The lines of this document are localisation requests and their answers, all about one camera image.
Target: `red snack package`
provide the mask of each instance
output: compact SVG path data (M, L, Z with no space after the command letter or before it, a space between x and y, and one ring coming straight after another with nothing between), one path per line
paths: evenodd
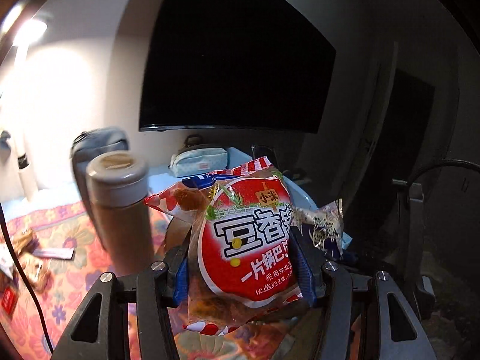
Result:
M190 323L228 331L299 293L287 249L290 196L266 157L184 179L145 202L193 224Z
M8 286L3 293L1 305L9 317L12 316L18 301L17 291L12 286Z

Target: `black tv screen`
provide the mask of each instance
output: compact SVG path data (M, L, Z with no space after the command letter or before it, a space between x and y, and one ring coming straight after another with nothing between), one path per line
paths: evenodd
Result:
M143 78L140 131L316 133L334 60L328 40L285 0L164 0Z

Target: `snack wrapper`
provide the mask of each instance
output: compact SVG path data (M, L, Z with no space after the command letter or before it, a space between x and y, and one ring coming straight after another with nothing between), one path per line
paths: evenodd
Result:
M7 286L3 292L1 305L6 314L11 318L18 301L18 291L13 286Z
M307 233L313 245L320 249L327 259L338 261L343 254L342 200L338 199L318 210L293 209L292 226L301 234Z
M145 203L192 223L190 326L226 333L299 294L287 247L290 196L267 157L186 178Z
M43 292L50 276L50 271L43 260L24 252L18 258L18 261L33 289L38 293Z
M11 244L15 254L19 256L23 249L33 240L36 236L31 228L27 228L21 232L15 234L11 239ZM14 279L14 261L11 258L10 252L7 248L7 244L3 238L0 239L0 270L10 279Z

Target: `bottle lid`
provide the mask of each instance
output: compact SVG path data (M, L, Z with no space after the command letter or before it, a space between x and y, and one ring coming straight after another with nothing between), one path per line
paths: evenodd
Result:
M90 199L105 207L126 207L148 193L148 165L131 151L110 151L87 166Z

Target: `dark door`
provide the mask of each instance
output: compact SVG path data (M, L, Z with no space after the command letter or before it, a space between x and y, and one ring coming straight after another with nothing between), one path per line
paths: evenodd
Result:
M345 215L345 230L355 239L370 240L392 210L396 192L392 179L412 173L428 124L435 87L399 69L382 132L370 165Z

